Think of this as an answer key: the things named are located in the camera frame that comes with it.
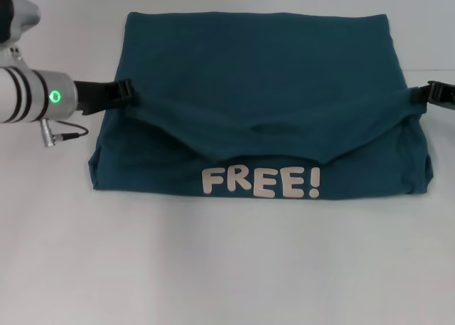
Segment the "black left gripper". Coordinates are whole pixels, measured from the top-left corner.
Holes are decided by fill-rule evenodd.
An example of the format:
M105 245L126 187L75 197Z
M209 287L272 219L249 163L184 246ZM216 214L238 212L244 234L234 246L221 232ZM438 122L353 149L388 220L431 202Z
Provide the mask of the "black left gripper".
M75 81L77 111L91 115L118 107L137 105L139 98L131 79L118 82Z

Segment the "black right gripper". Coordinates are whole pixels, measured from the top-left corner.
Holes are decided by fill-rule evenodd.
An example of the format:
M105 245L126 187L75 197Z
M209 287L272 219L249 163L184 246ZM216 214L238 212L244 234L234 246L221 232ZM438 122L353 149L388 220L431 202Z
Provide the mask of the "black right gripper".
M411 103L429 103L449 110L455 110L455 87L439 81L429 81L423 87L411 89Z

